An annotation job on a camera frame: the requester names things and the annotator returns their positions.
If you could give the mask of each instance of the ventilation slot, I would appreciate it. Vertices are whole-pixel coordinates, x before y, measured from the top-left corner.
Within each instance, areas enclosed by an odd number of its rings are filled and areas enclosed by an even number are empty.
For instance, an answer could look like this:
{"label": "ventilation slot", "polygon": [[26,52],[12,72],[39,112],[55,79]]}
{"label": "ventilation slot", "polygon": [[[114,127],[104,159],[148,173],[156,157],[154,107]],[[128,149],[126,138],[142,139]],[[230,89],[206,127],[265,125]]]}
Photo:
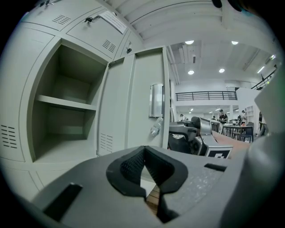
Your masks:
{"label": "ventilation slot", "polygon": [[100,147],[112,153],[113,152],[113,137],[101,133]]}
{"label": "ventilation slot", "polygon": [[116,46],[114,44],[111,44],[108,50],[113,53],[115,48]]}
{"label": "ventilation slot", "polygon": [[111,44],[111,42],[108,41],[108,40],[106,40],[106,41],[103,43],[102,46],[103,46],[104,48],[108,49],[108,47],[110,46],[110,44]]}
{"label": "ventilation slot", "polygon": [[14,127],[1,124],[1,139],[4,147],[17,148]]}
{"label": "ventilation slot", "polygon": [[59,24],[65,24],[69,20],[71,20],[71,18],[63,16],[63,15],[59,15],[56,18],[53,19],[53,22],[59,23]]}

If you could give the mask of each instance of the wooden floor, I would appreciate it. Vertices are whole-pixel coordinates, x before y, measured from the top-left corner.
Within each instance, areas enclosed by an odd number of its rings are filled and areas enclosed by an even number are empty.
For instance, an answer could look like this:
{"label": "wooden floor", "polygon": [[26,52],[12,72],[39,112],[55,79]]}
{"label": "wooden floor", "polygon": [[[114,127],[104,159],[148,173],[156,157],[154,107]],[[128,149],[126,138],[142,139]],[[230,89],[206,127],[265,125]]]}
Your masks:
{"label": "wooden floor", "polygon": [[154,187],[154,189],[148,195],[147,205],[150,207],[152,212],[156,215],[157,207],[159,205],[159,187],[157,187],[157,185]]}

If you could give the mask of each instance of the open locker door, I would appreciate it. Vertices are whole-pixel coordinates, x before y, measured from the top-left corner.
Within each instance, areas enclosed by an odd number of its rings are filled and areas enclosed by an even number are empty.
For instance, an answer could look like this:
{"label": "open locker door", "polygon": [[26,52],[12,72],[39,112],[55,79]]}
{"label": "open locker door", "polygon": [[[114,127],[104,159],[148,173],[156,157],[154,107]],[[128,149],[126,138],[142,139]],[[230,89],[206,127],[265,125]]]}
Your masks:
{"label": "open locker door", "polygon": [[[163,96],[151,96],[154,84],[163,84]],[[165,47],[144,50],[111,62],[102,85],[97,131],[99,155],[141,145],[167,148],[170,87]],[[149,117],[154,100],[162,104],[163,112],[156,136],[151,135],[151,128],[158,118]]]}

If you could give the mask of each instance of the black metal railing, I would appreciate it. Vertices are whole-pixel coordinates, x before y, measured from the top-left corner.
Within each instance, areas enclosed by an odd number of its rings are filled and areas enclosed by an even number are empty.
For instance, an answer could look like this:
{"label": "black metal railing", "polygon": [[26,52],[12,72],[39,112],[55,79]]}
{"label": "black metal railing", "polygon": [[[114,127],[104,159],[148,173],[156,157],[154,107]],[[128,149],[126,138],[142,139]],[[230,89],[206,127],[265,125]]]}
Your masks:
{"label": "black metal railing", "polygon": [[270,81],[270,79],[272,78],[272,74],[274,74],[275,70],[269,74],[264,80],[262,80],[261,82],[259,82],[258,84],[256,84],[254,87],[252,87],[253,90],[261,90],[263,89]]}
{"label": "black metal railing", "polygon": [[237,100],[236,92],[233,91],[200,91],[188,93],[176,93],[177,101],[194,100]]}

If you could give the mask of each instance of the fluorescent light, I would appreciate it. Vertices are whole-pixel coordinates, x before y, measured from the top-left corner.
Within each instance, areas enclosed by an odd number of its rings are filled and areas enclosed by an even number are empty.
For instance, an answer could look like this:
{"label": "fluorescent light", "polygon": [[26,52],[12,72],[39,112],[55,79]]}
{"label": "fluorescent light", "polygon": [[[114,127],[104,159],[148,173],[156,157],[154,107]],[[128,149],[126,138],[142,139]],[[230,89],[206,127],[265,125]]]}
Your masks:
{"label": "fluorescent light", "polygon": [[194,43],[194,41],[185,41],[185,43],[186,43],[187,45],[191,45],[191,44]]}
{"label": "fluorescent light", "polygon": [[260,73],[263,70],[263,68],[264,68],[264,66],[257,73]]}

